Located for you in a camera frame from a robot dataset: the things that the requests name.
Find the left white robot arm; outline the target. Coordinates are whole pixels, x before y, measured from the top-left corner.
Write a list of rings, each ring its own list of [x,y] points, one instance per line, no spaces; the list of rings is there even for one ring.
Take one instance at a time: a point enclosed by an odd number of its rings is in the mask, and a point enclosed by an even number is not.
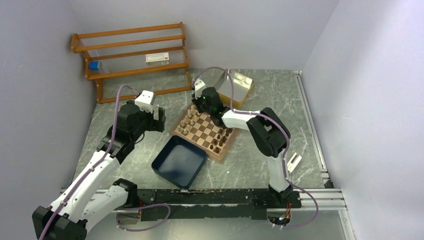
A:
[[[154,110],[133,100],[115,109],[113,125],[83,171],[49,207],[39,206],[33,212],[38,240],[84,240],[113,210],[140,206],[138,186],[123,178],[98,197],[95,193],[135,149],[141,135],[164,131],[165,109],[159,107],[157,112],[158,118],[154,118]]]

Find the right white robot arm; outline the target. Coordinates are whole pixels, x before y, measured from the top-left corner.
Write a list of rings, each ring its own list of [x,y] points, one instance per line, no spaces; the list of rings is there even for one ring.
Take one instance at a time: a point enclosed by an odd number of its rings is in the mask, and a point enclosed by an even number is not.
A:
[[[285,155],[290,145],[290,132],[275,112],[240,111],[224,106],[214,87],[192,87],[192,102],[200,113],[206,113],[217,127],[250,132],[258,150],[267,157],[270,180],[270,202],[282,207],[289,200],[293,187],[288,179]]]

